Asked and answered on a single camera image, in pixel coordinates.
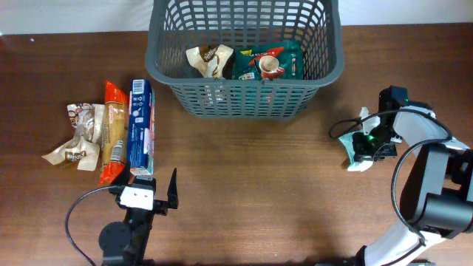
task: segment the orange package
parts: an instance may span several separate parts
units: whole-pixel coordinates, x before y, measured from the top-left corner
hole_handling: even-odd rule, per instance
[[[125,168],[128,102],[129,99],[125,93],[111,82],[106,82],[100,184],[111,183]]]

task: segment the coffee cup image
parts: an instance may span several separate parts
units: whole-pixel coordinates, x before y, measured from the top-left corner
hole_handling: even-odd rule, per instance
[[[261,70],[261,77],[269,80],[279,78],[285,72],[285,69],[279,66],[279,60],[271,55],[261,57],[258,65]]]

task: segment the white background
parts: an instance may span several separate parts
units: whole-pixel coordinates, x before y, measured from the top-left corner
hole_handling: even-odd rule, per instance
[[[148,30],[152,0],[0,0],[0,33]],[[473,0],[339,0],[343,25],[473,22]]]

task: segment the toothpaste box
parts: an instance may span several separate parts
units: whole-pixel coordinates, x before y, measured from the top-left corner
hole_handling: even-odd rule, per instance
[[[130,172],[135,176],[153,175],[154,91],[148,80],[132,81],[129,117],[126,159]]]

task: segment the basket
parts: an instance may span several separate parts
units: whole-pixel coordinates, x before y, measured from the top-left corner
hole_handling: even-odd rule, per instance
[[[304,80],[202,78],[186,57],[196,46],[236,49],[288,40],[301,41]],[[146,68],[197,117],[291,119],[343,66],[337,0],[154,0]]]

